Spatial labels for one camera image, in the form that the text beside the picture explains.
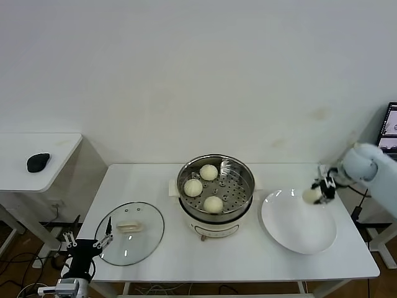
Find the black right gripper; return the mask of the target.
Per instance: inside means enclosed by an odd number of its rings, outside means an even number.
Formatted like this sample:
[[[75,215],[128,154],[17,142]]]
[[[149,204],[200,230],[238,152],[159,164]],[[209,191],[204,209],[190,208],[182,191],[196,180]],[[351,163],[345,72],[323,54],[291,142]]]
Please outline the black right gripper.
[[[314,205],[328,204],[335,198],[337,188],[334,175],[337,174],[337,168],[329,165],[318,166],[319,181],[315,181],[310,189],[316,190],[318,198],[314,200]]]

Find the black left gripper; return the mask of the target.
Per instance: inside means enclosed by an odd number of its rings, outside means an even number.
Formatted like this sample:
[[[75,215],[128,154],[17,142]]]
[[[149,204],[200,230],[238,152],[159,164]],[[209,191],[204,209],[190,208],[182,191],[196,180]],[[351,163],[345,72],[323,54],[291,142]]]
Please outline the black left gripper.
[[[92,280],[96,273],[93,258],[99,256],[102,250],[113,240],[112,218],[109,217],[105,236],[101,240],[75,239],[72,231],[64,232],[67,252],[71,257],[67,278]]]

